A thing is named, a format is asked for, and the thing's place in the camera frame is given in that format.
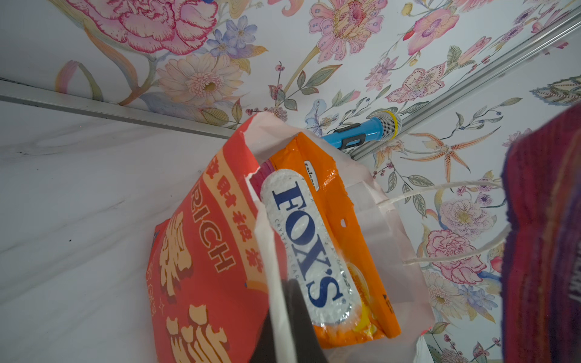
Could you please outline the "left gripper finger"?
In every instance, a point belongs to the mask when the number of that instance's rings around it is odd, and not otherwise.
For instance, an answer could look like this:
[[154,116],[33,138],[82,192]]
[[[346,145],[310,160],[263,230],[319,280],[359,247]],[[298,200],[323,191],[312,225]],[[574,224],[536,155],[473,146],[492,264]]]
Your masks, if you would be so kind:
[[295,279],[283,281],[250,358],[251,362],[326,362]]

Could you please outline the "orange Fox's candy packet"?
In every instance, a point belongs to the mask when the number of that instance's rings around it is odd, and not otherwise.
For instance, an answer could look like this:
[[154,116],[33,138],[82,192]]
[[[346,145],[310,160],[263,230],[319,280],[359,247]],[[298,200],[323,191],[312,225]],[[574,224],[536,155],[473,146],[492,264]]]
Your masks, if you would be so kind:
[[305,134],[261,166],[257,193],[325,348],[402,329],[334,159]]

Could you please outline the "red paper bag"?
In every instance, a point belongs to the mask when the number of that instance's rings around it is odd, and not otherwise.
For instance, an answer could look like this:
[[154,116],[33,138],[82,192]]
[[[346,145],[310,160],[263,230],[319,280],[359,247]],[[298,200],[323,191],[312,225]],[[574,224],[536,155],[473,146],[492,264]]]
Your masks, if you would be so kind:
[[260,169],[303,133],[331,156],[402,329],[325,349],[326,362],[417,362],[435,324],[428,288],[395,207],[368,169],[271,113],[222,146],[172,217],[155,230],[146,283],[161,362],[251,362],[287,275],[284,244],[257,193]]

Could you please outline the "purple Fox's candy packet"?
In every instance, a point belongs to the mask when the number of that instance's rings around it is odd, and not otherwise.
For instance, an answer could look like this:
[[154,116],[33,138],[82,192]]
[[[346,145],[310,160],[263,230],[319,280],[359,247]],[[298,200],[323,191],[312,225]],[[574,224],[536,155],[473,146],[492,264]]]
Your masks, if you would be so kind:
[[506,362],[580,360],[580,108],[516,141],[502,172]]

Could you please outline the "blue microphone on black stand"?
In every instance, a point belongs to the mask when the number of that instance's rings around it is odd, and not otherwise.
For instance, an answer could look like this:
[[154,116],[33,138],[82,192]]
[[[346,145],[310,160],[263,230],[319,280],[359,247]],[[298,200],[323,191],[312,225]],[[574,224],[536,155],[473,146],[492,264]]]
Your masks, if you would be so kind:
[[402,121],[390,110],[380,110],[363,123],[336,129],[322,139],[338,150],[362,146],[366,142],[391,141],[399,135]]

